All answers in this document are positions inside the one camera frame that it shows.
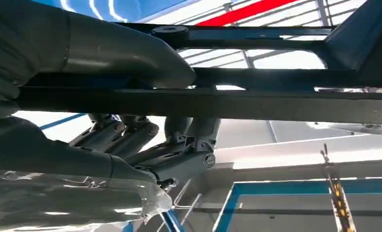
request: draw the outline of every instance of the blue trim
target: blue trim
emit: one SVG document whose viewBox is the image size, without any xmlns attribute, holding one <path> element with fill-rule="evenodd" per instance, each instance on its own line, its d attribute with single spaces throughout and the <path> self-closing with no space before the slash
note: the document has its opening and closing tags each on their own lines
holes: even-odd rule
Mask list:
<svg viewBox="0 0 382 232">
<path fill-rule="evenodd" d="M 76 118 L 79 118 L 79 117 L 82 117 L 82 116 L 85 116 L 85 114 L 81 113 L 81 114 L 76 114 L 76 115 L 73 115 L 73 116 L 70 116 L 70 117 L 66 117 L 66 118 L 63 118 L 63 119 L 60 119 L 58 121 L 55 121 L 55 122 L 51 122 L 49 124 L 46 124 L 46 125 L 42 125 L 40 127 L 41 130 L 45 130 L 45 129 L 49 129 L 51 127 L 55 127 L 55 126 L 58 126 L 60 124 L 63 124 L 65 122 L 69 122 L 73 119 L 76 119 Z"/>
<path fill-rule="evenodd" d="M 171 209 L 168 212 L 162 213 L 161 216 L 169 232 L 184 232 L 185 231 L 183 226 L 179 223 L 173 209 Z"/>
<path fill-rule="evenodd" d="M 215 231 L 227 231 L 240 195 L 237 184 L 234 184 L 230 196 L 222 210 L 222 215 Z"/>
<path fill-rule="evenodd" d="M 346 194 L 382 194 L 382 179 L 342 180 L 341 184 Z M 286 181 L 235 183 L 230 196 L 225 202 L 222 215 L 219 218 L 216 232 L 226 232 L 238 199 L 243 195 L 327 195 L 326 181 Z"/>
<path fill-rule="evenodd" d="M 123 228 L 122 232 L 134 232 L 134 225 L 130 222 L 127 226 Z"/>
</svg>

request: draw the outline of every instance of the plastic wrap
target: plastic wrap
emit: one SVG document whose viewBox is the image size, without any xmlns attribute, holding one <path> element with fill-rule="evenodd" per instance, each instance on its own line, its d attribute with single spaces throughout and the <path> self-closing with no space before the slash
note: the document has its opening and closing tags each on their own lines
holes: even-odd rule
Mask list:
<svg viewBox="0 0 382 232">
<path fill-rule="evenodd" d="M 0 171 L 0 231 L 76 231 L 170 210 L 155 183 Z"/>
</svg>

